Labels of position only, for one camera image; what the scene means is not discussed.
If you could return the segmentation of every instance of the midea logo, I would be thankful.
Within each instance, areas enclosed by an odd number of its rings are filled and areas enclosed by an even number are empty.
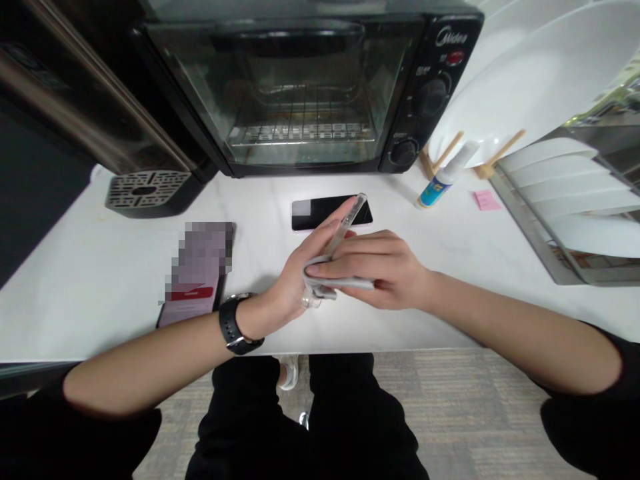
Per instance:
[[[448,43],[464,43],[467,41],[467,36],[463,33],[454,33],[451,31],[451,26],[447,25],[438,32],[438,36],[435,38],[435,46],[442,47]]]

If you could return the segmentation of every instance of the shoe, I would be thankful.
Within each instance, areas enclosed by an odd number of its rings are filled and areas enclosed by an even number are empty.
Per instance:
[[[283,355],[280,357],[280,364],[287,369],[287,379],[280,386],[282,390],[292,390],[298,383],[298,355]]]
[[[302,412],[298,423],[309,431],[309,414],[307,412]]]

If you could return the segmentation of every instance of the wristwatch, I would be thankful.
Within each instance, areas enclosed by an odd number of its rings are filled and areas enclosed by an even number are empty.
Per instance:
[[[240,331],[240,328],[238,328],[238,324],[235,320],[235,312],[238,308],[238,303],[254,295],[254,293],[240,293],[238,295],[232,295],[227,298],[222,305],[220,305],[220,310],[218,311],[222,336],[227,342],[227,348],[235,355],[244,355],[250,351],[256,350],[256,348],[265,342],[264,339],[247,341]]]

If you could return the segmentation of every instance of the oven knob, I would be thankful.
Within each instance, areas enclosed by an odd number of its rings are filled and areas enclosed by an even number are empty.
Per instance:
[[[445,104],[447,96],[447,84],[443,80],[426,82],[411,100],[413,114],[422,118],[435,115]]]
[[[413,140],[403,140],[396,143],[391,150],[391,162],[398,166],[409,165],[418,155],[415,142]]]

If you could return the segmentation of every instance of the white bottle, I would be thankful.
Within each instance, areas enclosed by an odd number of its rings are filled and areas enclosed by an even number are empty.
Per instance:
[[[453,182],[458,180],[460,173],[467,166],[469,159],[475,155],[480,148],[480,144],[473,140],[466,142],[458,154],[443,168],[438,170],[435,177],[427,188],[415,201],[415,206],[420,208],[430,208],[446,192]]]

